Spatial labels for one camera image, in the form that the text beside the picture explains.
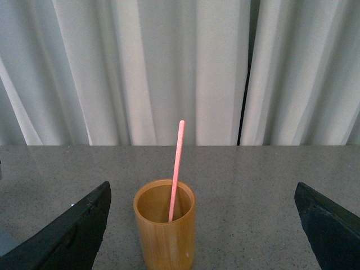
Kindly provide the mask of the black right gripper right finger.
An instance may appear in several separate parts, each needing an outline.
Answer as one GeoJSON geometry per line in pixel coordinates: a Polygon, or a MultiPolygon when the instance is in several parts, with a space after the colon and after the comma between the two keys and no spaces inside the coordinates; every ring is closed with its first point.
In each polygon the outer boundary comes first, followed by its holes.
{"type": "Polygon", "coordinates": [[[359,269],[359,217],[303,182],[294,200],[320,268],[359,269]]]}

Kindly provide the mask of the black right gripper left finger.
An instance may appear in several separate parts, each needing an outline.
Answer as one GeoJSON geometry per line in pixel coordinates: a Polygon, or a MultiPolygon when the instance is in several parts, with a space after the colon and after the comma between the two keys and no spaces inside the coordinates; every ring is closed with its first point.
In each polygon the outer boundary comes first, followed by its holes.
{"type": "Polygon", "coordinates": [[[92,269],[111,204],[105,181],[34,236],[1,256],[1,269],[92,269]]]}

